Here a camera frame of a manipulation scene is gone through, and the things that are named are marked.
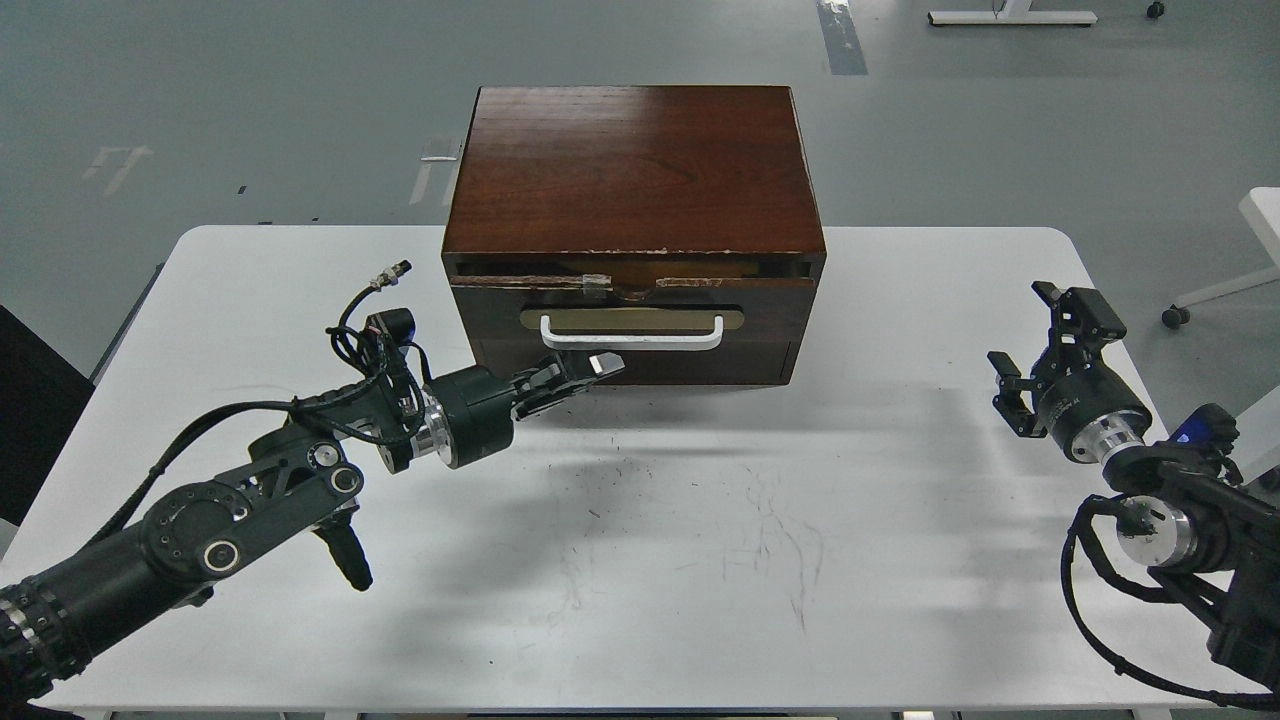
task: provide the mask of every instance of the drawer handle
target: drawer handle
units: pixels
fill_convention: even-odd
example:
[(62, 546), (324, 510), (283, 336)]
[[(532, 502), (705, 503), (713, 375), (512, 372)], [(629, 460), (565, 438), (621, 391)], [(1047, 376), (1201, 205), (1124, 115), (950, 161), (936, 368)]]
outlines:
[(557, 334), (550, 315), (538, 320), (543, 345), (552, 350), (710, 350), (724, 337), (724, 318), (716, 315), (707, 334)]

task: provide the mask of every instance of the white tape line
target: white tape line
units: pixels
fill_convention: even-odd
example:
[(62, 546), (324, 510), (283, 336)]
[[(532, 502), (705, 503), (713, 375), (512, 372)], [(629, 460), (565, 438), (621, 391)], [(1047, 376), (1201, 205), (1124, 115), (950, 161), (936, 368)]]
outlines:
[(111, 156), (113, 152), (124, 152), (125, 150), (133, 150), (132, 147), (99, 147), (97, 158), (90, 164), (81, 179), (88, 179), (97, 174), (97, 169), (106, 164), (106, 159)]
[(426, 195), (426, 181), (431, 179), (431, 163), (422, 163), (417, 169), (417, 182), (413, 183), (413, 193), (408, 196), (410, 205), (417, 205)]
[(453, 173), (449, 174), (449, 184), (444, 188), (444, 197), (440, 199), (440, 205), (448, 208), (453, 204), (453, 191), (458, 187), (458, 172), (462, 170), (462, 163), (453, 164)]
[(122, 165), (119, 170), (115, 170), (115, 177), (113, 177), (111, 182), (106, 184), (106, 190), (102, 191), (102, 197), (110, 197), (116, 190), (120, 190), (120, 184), (124, 183), (124, 177), (129, 174), (133, 165), (137, 165), (138, 160), (141, 160), (145, 155), (155, 155), (155, 152), (152, 152), (146, 145), (142, 147), (134, 147), (133, 152), (129, 152), (129, 159), (124, 161), (124, 165)]

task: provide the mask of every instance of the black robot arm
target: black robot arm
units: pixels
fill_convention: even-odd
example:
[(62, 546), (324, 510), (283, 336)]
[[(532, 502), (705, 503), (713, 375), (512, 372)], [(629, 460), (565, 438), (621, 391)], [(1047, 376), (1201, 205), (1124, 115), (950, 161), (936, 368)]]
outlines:
[[(246, 402), (206, 413), (174, 439), (142, 487), (79, 552), (0, 589), (0, 717), (36, 714), (23, 705), (54, 679), (84, 670), (99, 653), (166, 610), (202, 605), (212, 585), (288, 538), (311, 529), (358, 591), (372, 583), (351, 518), (365, 478), (342, 441), (378, 446), (390, 473), (439, 455), (449, 468), (511, 445), (513, 416), (525, 418), (622, 370), (612, 352), (557, 352), (512, 379), (481, 366), (422, 383), (406, 355), (413, 316), (406, 309), (347, 327), (356, 305), (396, 284), (399, 263), (378, 275), (329, 328), (333, 350), (364, 374), (357, 383), (289, 402)], [(169, 462), (218, 421), (246, 410), (279, 410), (284, 425), (248, 446), (250, 462), (170, 491), (128, 524)]]
[[(1235, 419), (1216, 405), (1196, 410), (1167, 441), (1147, 446), (1151, 411), (1106, 366), (1102, 347), (1125, 327), (1101, 293), (1059, 291), (1037, 282), (1050, 309), (1048, 347), (1028, 378), (1004, 352), (996, 369), (996, 410), (1020, 437), (1053, 438), (1074, 462), (1098, 462), (1114, 497), (1091, 496), (1068, 530), (1062, 591), (1076, 626), (1117, 673), (1164, 691), (1251, 708), (1280, 707), (1280, 514), (1247, 495), (1229, 457)], [(1023, 393), (1029, 393), (1028, 407)], [(1120, 575), (1098, 542), (1093, 520), (1115, 519), (1124, 552), (1147, 568), (1155, 585)], [(1111, 587), (1143, 602), (1178, 603), (1208, 628), (1210, 657), (1266, 685), (1271, 693), (1216, 693), (1143, 670), (1111, 651), (1084, 624), (1071, 585), (1079, 543)], [(1203, 573), (1234, 570), (1219, 588)]]

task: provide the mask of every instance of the wooden box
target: wooden box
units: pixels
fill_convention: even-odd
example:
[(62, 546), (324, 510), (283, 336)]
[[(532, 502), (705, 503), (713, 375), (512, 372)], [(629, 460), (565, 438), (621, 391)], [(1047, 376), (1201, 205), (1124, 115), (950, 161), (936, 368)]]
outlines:
[(485, 87), (443, 261), (476, 361), (622, 336), (618, 384), (785, 384), (826, 260), (787, 87)]

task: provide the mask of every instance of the white table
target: white table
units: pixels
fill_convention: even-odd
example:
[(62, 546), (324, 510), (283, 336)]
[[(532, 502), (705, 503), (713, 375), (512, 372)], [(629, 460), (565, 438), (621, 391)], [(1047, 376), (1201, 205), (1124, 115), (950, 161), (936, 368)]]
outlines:
[[(1245, 275), (1256, 277), (1248, 287), (1280, 279), (1280, 187), (1254, 187), (1240, 200), (1240, 213), (1258, 236), (1276, 266)], [(1235, 461), (1247, 480), (1280, 465), (1280, 387), (1249, 406), (1238, 419), (1240, 439)]]
[[(440, 237), (187, 233), (0, 579), (79, 547), (204, 410), (351, 382), (323, 328), (394, 260), (415, 270), (360, 316), (408, 306), (438, 373), (471, 364)], [(1048, 313), (1030, 282), (1089, 284), (1070, 241), (1047, 228), (829, 228), (827, 238), (790, 386), (596, 388), (458, 471), (424, 459), (387, 475), (355, 446), (369, 592), (346, 585), (317, 539), (294, 538), (45, 702), (439, 712), (1183, 702), (1117, 678), (1064, 607), (1059, 551), (1079, 501), (1105, 491), (1097, 466), (1015, 438), (991, 407), (987, 350), (1027, 368), (1044, 345)], [(1108, 359), (1147, 400), (1124, 350)], [(227, 423), (154, 497), (242, 462), (278, 423)], [(1189, 614), (1080, 575), (1085, 615), (1119, 651), (1175, 679), (1251, 689), (1208, 661)]]

